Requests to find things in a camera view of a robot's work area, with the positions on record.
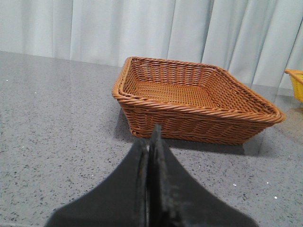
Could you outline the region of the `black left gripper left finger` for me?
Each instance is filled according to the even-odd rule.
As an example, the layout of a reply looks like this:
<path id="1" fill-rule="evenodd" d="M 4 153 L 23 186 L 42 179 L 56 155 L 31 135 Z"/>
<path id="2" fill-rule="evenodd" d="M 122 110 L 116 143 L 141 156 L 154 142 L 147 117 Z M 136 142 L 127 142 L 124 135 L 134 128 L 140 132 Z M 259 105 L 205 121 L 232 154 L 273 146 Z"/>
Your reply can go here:
<path id="1" fill-rule="evenodd" d="M 101 184 L 59 208 L 46 226 L 146 226 L 147 168 L 146 143 L 138 139 L 119 166 Z"/>

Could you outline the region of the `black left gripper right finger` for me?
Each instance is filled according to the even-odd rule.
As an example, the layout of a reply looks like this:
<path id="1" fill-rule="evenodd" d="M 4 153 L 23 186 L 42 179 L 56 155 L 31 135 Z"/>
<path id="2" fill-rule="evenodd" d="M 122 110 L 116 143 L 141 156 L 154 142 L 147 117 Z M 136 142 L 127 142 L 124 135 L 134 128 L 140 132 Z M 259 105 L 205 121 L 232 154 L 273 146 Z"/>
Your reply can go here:
<path id="1" fill-rule="evenodd" d="M 150 140 L 148 188 L 152 227 L 255 227 L 249 216 L 201 186 L 179 163 L 155 125 Z"/>

